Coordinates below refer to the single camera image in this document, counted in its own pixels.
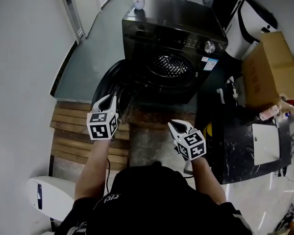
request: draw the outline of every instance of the washing machine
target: washing machine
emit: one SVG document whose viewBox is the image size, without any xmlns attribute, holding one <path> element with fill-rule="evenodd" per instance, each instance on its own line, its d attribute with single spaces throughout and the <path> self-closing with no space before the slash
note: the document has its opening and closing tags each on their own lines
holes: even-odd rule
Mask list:
<svg viewBox="0 0 294 235">
<path fill-rule="evenodd" d="M 93 103 L 115 92 L 127 104 L 138 88 L 140 98 L 188 103 L 228 44 L 213 10 L 186 0 L 145 0 L 142 10 L 131 7 L 122 33 L 125 60 L 106 73 Z"/>
</svg>

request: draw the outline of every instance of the gray floor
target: gray floor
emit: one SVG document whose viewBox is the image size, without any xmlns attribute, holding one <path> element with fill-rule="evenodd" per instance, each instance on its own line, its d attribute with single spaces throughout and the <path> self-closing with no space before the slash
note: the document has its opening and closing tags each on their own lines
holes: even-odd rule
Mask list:
<svg viewBox="0 0 294 235">
<path fill-rule="evenodd" d="M 92 100 L 103 75 L 124 59 L 122 18 L 132 4 L 133 0 L 111 0 L 98 14 L 88 38 L 70 58 L 56 98 Z"/>
</svg>

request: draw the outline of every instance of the washing machine drum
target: washing machine drum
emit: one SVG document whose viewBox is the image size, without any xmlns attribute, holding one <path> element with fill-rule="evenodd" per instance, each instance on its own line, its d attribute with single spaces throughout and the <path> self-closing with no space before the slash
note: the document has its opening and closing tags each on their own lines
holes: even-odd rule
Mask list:
<svg viewBox="0 0 294 235">
<path fill-rule="evenodd" d="M 141 85 L 133 72 L 132 62 L 120 60 L 105 73 L 98 84 L 93 96 L 92 107 L 94 103 L 104 96 L 116 95 L 117 111 L 121 118 L 140 88 Z"/>
<path fill-rule="evenodd" d="M 184 92 L 197 80 L 193 65 L 181 54 L 155 54 L 138 65 L 139 69 L 135 69 L 138 81 L 158 92 Z"/>
</svg>

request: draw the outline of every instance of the washing machine label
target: washing machine label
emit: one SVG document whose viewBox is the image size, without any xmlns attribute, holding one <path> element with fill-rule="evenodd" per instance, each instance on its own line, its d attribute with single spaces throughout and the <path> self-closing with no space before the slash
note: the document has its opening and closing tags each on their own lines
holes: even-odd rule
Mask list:
<svg viewBox="0 0 294 235">
<path fill-rule="evenodd" d="M 218 61 L 218 59 L 209 58 L 207 64 L 204 67 L 204 71 L 212 71 Z"/>
<path fill-rule="evenodd" d="M 202 62 L 208 62 L 209 58 L 208 57 L 202 57 Z"/>
</svg>

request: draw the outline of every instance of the marble surface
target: marble surface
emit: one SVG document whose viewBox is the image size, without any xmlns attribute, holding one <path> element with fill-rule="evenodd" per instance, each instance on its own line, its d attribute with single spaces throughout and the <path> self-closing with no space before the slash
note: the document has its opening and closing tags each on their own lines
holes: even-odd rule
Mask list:
<svg viewBox="0 0 294 235">
<path fill-rule="evenodd" d="M 271 120 L 261 121 L 257 115 L 241 107 L 221 106 L 214 114 L 213 145 L 208 150 L 208 161 L 221 184 L 234 183 L 259 177 L 291 163 L 289 121 L 279 124 L 280 159 L 254 164 L 252 124 L 273 125 Z"/>
</svg>

